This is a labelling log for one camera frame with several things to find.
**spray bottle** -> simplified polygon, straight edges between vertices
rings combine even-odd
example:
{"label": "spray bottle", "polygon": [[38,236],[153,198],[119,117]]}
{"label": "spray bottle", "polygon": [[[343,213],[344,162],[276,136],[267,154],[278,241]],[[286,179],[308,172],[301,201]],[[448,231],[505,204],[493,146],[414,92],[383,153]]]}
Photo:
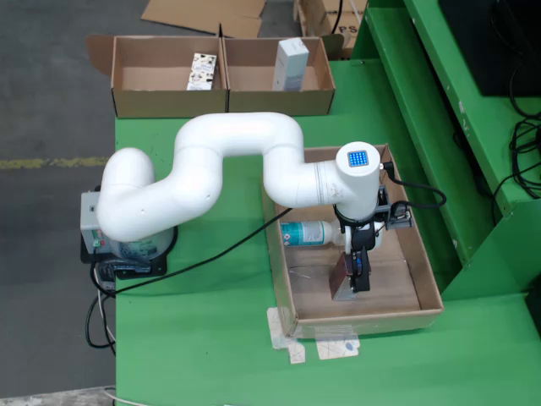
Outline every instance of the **spray bottle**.
{"label": "spray bottle", "polygon": [[337,219],[333,222],[284,222],[281,236],[286,247],[344,245],[344,234]]}

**gray floor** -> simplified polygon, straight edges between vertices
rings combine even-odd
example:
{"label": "gray floor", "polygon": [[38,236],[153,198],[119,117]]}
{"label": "gray floor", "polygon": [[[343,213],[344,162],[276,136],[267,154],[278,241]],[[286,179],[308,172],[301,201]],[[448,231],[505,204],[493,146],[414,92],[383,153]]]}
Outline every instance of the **gray floor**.
{"label": "gray floor", "polygon": [[[85,36],[201,35],[139,20],[146,3],[0,2],[0,398],[114,383],[112,355],[85,343],[96,292],[79,263],[80,193],[103,168],[6,167],[112,154],[109,82]],[[262,18],[260,36],[300,35],[291,1],[270,0]],[[102,338],[98,323],[92,331]]]}

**blue led panel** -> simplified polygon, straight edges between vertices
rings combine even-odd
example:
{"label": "blue led panel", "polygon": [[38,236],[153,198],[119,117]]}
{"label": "blue led panel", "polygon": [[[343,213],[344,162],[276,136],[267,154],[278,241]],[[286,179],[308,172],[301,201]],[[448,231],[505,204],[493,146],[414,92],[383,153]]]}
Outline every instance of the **blue led panel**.
{"label": "blue led panel", "polygon": [[348,152],[350,167],[364,167],[369,164],[369,156],[366,151]]}

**open cardboard box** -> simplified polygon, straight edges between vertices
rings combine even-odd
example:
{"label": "open cardboard box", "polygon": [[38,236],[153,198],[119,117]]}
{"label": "open cardboard box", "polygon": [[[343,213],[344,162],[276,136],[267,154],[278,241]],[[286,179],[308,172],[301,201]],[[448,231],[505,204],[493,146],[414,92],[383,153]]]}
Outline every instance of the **open cardboard box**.
{"label": "open cardboard box", "polygon": [[276,38],[225,38],[229,112],[283,112],[290,116],[328,114],[335,94],[331,67],[320,38],[303,38],[309,60],[301,91],[273,91]]}
{"label": "open cardboard box", "polygon": [[[227,109],[221,38],[88,36],[92,64],[111,76],[120,118],[188,118]],[[194,54],[217,56],[211,91],[187,91]]]}
{"label": "open cardboard box", "polygon": [[[377,145],[381,161],[394,159],[387,145]],[[308,148],[306,162],[333,160],[339,148]],[[380,182],[391,201],[407,200],[405,189],[386,172]],[[284,208],[263,191],[265,220]],[[336,218],[331,206],[295,209],[266,229],[276,302],[283,331],[289,337],[321,338],[374,334],[427,327],[443,311],[440,292],[417,225],[384,232],[380,247],[369,252],[369,292],[353,300],[333,301],[329,275],[343,247],[284,247],[282,222]]]}
{"label": "open cardboard box", "polygon": [[[344,1],[342,16],[336,27],[336,33],[331,34],[338,16],[340,0],[297,0],[298,7],[306,28],[305,36],[321,36],[330,60],[349,59],[352,56],[359,26],[363,21],[367,0]],[[337,42],[342,35],[342,42]]]}

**white carton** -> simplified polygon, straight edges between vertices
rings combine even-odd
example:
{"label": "white carton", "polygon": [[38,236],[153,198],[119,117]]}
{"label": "white carton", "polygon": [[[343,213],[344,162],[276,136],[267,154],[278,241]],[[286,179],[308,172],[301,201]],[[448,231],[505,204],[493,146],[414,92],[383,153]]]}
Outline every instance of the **white carton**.
{"label": "white carton", "polygon": [[192,72],[189,75],[188,91],[210,91],[214,80],[216,55],[195,53],[192,62]]}
{"label": "white carton", "polygon": [[303,88],[308,56],[309,50],[300,38],[278,42],[272,90],[300,91]]}

